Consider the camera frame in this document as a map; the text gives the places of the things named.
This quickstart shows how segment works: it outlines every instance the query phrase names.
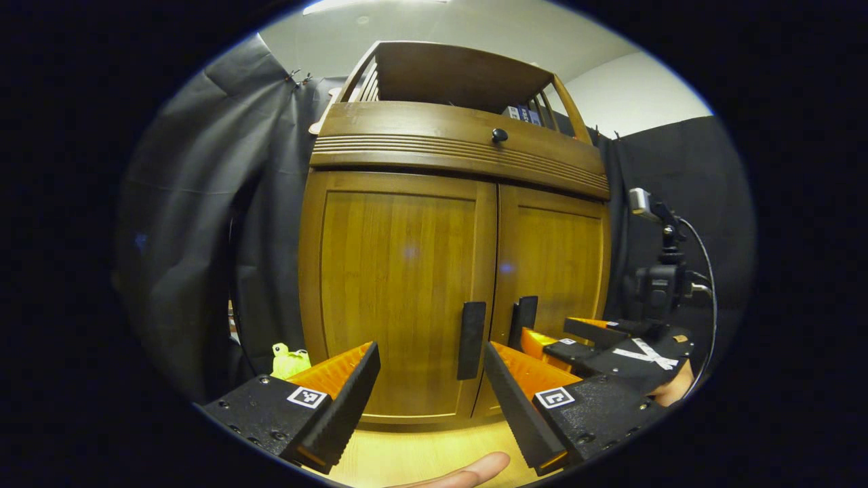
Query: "human hand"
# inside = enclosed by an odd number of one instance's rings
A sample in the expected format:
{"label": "human hand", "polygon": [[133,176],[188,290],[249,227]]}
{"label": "human hand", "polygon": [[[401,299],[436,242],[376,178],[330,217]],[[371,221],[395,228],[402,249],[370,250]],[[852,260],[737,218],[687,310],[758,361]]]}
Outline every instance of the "human hand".
{"label": "human hand", "polygon": [[482,456],[477,462],[457,469],[440,478],[428,479],[409,485],[390,488],[471,488],[494,478],[510,464],[506,452],[492,452]]}

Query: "cabinet door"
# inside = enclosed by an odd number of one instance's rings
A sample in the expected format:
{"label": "cabinet door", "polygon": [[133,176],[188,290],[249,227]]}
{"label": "cabinet door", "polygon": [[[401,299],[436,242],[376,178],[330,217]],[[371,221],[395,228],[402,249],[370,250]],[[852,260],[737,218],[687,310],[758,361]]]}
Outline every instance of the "cabinet door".
{"label": "cabinet door", "polygon": [[[536,295],[534,329],[567,337],[567,317],[599,319],[606,304],[610,234],[602,203],[527,188],[498,187],[499,229],[490,340],[506,344],[512,305]],[[483,379],[474,415],[499,412]]]}
{"label": "cabinet door", "polygon": [[481,380],[458,380],[464,302],[490,333],[496,187],[424,175],[314,172],[299,245],[301,316],[313,363],[369,340],[381,369],[362,418],[467,419]]}

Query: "white wall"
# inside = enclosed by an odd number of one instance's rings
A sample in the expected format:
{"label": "white wall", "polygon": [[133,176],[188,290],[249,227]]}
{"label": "white wall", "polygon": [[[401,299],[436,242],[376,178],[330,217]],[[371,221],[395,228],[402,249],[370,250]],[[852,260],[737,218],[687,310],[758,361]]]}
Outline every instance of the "white wall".
{"label": "white wall", "polygon": [[[712,111],[675,73],[653,57],[628,54],[565,82],[585,125],[609,138],[641,132]],[[557,96],[552,109],[566,114]]]}

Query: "black knob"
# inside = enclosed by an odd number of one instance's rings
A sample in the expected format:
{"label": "black knob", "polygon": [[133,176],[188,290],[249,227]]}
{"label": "black knob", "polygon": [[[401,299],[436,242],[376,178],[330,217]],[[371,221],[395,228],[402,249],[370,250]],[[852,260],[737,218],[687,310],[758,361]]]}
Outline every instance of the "black knob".
{"label": "black knob", "polygon": [[510,135],[503,129],[494,129],[491,131],[491,140],[494,142],[503,142],[510,138]]}

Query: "black cabinet handle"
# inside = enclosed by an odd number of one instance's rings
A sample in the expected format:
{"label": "black cabinet handle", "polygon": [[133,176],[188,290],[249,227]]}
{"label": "black cabinet handle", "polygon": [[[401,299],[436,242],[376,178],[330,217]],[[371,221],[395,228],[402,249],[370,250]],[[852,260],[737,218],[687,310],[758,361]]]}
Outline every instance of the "black cabinet handle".
{"label": "black cabinet handle", "polygon": [[466,301],[461,312],[461,341],[458,343],[458,380],[474,379],[483,351],[485,302]]}
{"label": "black cabinet handle", "polygon": [[510,138],[510,135],[503,129],[494,129],[491,131],[491,140],[494,142],[503,142]]}
{"label": "black cabinet handle", "polygon": [[512,324],[510,325],[510,340],[507,346],[522,351],[522,327],[534,328],[536,323],[537,296],[523,296],[518,303],[512,305]]}

